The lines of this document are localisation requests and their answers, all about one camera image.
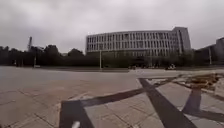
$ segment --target ground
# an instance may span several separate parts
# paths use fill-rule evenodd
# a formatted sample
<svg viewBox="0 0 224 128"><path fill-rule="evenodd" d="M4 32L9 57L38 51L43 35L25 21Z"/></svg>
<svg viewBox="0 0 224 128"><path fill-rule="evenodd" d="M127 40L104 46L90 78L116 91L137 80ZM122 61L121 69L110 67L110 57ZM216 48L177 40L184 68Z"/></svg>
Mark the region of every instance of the ground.
<svg viewBox="0 0 224 128"><path fill-rule="evenodd" d="M214 92L178 82L224 70L68 72L0 67L3 128L224 128L224 80Z"/></svg>

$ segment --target tree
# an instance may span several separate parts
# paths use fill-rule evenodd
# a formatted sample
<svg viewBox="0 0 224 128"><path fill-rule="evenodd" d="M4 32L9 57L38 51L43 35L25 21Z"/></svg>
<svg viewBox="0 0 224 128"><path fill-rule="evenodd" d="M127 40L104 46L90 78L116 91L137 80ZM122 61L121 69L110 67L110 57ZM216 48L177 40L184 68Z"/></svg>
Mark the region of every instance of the tree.
<svg viewBox="0 0 224 128"><path fill-rule="evenodd" d="M61 64L60 60L61 55L56 45L48 45L44 49L43 61L46 65L58 66Z"/></svg>

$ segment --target sky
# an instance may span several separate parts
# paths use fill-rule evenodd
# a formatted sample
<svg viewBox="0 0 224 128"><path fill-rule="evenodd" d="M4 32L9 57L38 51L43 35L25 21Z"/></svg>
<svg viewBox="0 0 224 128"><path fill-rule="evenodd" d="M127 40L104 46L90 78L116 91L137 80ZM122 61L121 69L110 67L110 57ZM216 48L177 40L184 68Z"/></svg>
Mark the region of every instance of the sky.
<svg viewBox="0 0 224 128"><path fill-rule="evenodd" d="M85 49L85 37L187 27L198 49L224 37L224 0L0 0L0 46Z"/></svg>

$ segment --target distant building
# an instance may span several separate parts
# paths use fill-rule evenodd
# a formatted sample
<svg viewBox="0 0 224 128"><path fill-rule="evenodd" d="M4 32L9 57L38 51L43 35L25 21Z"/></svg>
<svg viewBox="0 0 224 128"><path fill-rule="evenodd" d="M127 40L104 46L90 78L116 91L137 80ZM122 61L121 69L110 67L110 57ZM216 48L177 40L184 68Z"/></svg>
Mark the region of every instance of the distant building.
<svg viewBox="0 0 224 128"><path fill-rule="evenodd" d="M191 50L188 29L175 27L173 30L126 31L88 35L86 53L119 52L129 56L166 57L171 53L182 54Z"/></svg>
<svg viewBox="0 0 224 128"><path fill-rule="evenodd" d="M215 50L218 60L224 62L224 37L216 40Z"/></svg>
<svg viewBox="0 0 224 128"><path fill-rule="evenodd" d="M216 44L198 49L194 53L197 61L203 64L224 64L224 38L216 40Z"/></svg>

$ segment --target building facade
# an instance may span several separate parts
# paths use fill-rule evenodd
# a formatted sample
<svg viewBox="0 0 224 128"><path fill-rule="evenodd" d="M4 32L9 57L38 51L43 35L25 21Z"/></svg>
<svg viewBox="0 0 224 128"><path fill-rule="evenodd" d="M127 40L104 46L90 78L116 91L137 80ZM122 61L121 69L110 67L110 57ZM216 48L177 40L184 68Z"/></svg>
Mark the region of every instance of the building facade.
<svg viewBox="0 0 224 128"><path fill-rule="evenodd" d="M173 30L126 31L88 35L86 54L124 52L131 56L159 57L171 53L182 54L191 50L188 29L175 27Z"/></svg>
<svg viewBox="0 0 224 128"><path fill-rule="evenodd" d="M218 60L224 62L224 37L216 40L215 50Z"/></svg>
<svg viewBox="0 0 224 128"><path fill-rule="evenodd" d="M205 65L224 64L224 38L217 39L216 44L196 50L194 56L199 63Z"/></svg>

